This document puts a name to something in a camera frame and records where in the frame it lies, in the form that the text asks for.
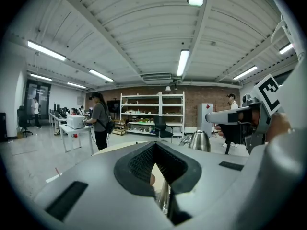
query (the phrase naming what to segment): brick wall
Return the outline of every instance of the brick wall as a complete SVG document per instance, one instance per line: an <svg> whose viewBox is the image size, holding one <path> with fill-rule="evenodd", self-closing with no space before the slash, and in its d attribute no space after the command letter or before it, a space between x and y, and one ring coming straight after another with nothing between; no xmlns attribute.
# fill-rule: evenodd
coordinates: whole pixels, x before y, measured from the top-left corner
<svg viewBox="0 0 307 230"><path fill-rule="evenodd" d="M101 91L104 96L105 101L120 100L120 94L123 95L136 95L138 94L158 94L160 91L165 92L165 86L162 87L134 87L134 88L125 88L125 89L117 89L117 90L109 90L109 91ZM197 126L197 105L201 103L213 103L213 111L223 111L230 109L228 105L228 98L226 97L229 93L234 93L236 95L236 102L240 105L240 94L238 89L229 89L229 88L221 88L221 87L201 87L201 86L178 86L178 90L173 90L170 92L171 94L182 94L185 92L185 127L196 127ZM86 94L86 102L85 108L89 109L89 107L93 106L92 102L89 101L88 97L90 93ZM146 103L151 103L153 100L146 100ZM176 100L169 99L168 103L174 103ZM176 112L177 110L168 107L165 109L166 112ZM179 121L177 118L180 117L166 117L166 121Z"/></svg>

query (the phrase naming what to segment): black backpack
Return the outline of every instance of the black backpack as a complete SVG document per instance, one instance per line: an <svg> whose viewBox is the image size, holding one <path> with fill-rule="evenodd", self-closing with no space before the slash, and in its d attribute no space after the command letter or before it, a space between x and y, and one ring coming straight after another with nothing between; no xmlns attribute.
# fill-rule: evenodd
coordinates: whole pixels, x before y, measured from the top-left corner
<svg viewBox="0 0 307 230"><path fill-rule="evenodd" d="M107 122L106 125L104 125L99 119L97 119L97 122L100 123L103 128L105 128L105 130L108 134L111 134L112 131L114 130L115 124L114 124L114 121L112 119L109 119L109 121Z"/></svg>

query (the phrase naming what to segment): black pants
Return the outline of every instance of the black pants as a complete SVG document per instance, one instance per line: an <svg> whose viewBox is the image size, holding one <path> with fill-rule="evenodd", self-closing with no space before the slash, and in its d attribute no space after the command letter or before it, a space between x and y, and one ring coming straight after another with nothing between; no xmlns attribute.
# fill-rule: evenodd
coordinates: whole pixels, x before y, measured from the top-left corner
<svg viewBox="0 0 307 230"><path fill-rule="evenodd" d="M107 143L106 143L107 133L105 131L102 132L95 131L95 138L99 151L104 148L107 148Z"/></svg>
<svg viewBox="0 0 307 230"><path fill-rule="evenodd" d="M34 117L35 117L35 126L40 127L40 123L38 121L38 113L35 113Z"/></svg>

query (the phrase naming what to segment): black screen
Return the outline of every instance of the black screen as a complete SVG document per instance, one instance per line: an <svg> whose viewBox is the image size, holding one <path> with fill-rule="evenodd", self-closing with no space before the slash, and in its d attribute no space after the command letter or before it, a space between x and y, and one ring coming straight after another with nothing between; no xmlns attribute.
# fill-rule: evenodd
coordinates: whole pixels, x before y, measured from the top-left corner
<svg viewBox="0 0 307 230"><path fill-rule="evenodd" d="M111 113L120 113L120 101L107 101L106 102L109 112Z"/></svg>

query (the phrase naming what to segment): woman in gray shirt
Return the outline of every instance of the woman in gray shirt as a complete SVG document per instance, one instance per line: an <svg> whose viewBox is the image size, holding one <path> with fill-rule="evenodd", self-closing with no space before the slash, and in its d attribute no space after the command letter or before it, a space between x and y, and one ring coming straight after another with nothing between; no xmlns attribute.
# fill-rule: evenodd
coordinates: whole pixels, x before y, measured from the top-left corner
<svg viewBox="0 0 307 230"><path fill-rule="evenodd" d="M95 106L93 109L92 118L86 122L94 125L96 144L98 149L102 150L107 147L107 133L105 127L109 121L109 110L101 93L94 92L92 93L91 97Z"/></svg>

